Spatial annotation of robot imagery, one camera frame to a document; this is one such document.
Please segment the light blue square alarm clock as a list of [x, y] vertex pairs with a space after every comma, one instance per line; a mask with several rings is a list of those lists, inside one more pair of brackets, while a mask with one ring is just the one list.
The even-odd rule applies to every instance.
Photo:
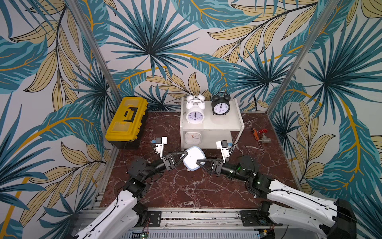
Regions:
[[206, 159], [204, 152], [197, 146], [188, 148], [186, 152], [188, 155], [183, 159], [183, 164], [187, 171], [198, 170], [200, 166], [197, 164], [197, 161]]

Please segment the cream square alarm clock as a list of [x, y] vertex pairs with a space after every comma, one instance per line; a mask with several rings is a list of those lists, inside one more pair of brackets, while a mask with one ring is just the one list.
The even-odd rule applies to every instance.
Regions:
[[187, 131], [185, 133], [185, 143], [189, 145], [199, 145], [202, 142], [202, 135], [199, 132]]

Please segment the white twin-bell alarm clock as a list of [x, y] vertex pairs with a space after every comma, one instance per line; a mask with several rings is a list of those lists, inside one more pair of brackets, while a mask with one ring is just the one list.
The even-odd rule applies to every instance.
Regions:
[[187, 102], [191, 102], [191, 100], [199, 100], [202, 102], [205, 101], [204, 95], [201, 94], [199, 91], [191, 92], [191, 94], [188, 95], [186, 99], [187, 99]]

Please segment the black twin-bell alarm clock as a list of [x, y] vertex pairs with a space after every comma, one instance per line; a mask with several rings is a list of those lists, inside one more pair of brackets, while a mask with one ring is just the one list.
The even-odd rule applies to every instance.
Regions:
[[231, 96], [227, 92], [217, 92], [213, 95], [211, 106], [214, 115], [222, 116], [230, 111]]

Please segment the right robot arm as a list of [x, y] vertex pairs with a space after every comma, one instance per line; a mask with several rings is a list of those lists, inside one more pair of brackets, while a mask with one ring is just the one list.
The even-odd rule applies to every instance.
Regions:
[[289, 187], [258, 172], [249, 155], [239, 157], [237, 164], [206, 158], [196, 163], [211, 175], [243, 181], [250, 194], [264, 199], [260, 214], [269, 223], [296, 226], [327, 239], [357, 237], [357, 220], [348, 201], [322, 199]]

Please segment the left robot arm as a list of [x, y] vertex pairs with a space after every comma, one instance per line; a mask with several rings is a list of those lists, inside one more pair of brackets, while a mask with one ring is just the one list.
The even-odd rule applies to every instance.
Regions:
[[149, 163], [143, 158], [132, 161], [128, 169], [129, 180], [116, 199], [87, 227], [66, 239], [118, 239], [121, 235], [145, 222], [147, 208], [139, 201], [151, 185], [148, 179], [177, 168], [189, 154], [186, 151], [172, 152]]

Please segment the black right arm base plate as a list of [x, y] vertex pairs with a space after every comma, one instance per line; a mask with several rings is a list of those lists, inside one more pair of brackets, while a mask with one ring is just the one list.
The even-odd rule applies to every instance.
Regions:
[[242, 210], [239, 211], [238, 218], [242, 221], [244, 227], [279, 227], [282, 224], [277, 224], [271, 221], [268, 213], [257, 210]]

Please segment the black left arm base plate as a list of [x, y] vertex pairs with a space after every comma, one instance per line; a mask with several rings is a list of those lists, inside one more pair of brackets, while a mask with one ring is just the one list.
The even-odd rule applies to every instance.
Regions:
[[162, 211], [148, 211], [141, 227], [159, 228], [161, 226]]

